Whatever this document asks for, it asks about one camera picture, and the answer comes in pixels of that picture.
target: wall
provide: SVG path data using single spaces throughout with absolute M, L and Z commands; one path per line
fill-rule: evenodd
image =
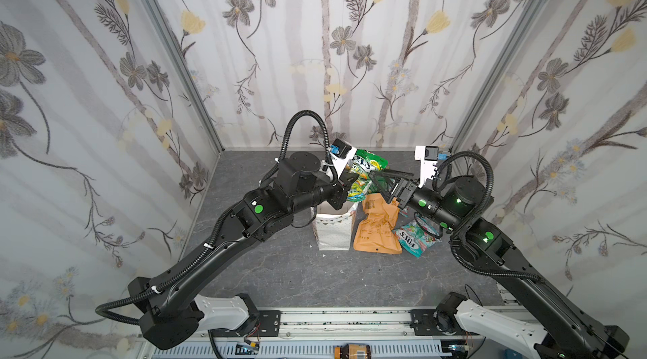
M 138 329 L 94 307 L 179 258 L 217 155 L 139 0 L 0 21 L 3 356 L 123 357 Z
M 628 331 L 631 358 L 647 331 L 646 17 L 647 0 L 550 0 L 464 145 L 494 167 L 487 218 Z
M 379 148 L 448 144 L 527 0 L 159 2 L 226 147 Z

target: orange pouch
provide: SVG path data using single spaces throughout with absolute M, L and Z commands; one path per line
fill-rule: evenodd
M 401 254 L 400 242 L 392 233 L 398 219 L 398 202 L 394 199 L 388 204 L 380 193 L 370 193 L 362 201 L 362 208 L 368 217 L 359 224 L 352 247 L 357 251 Z

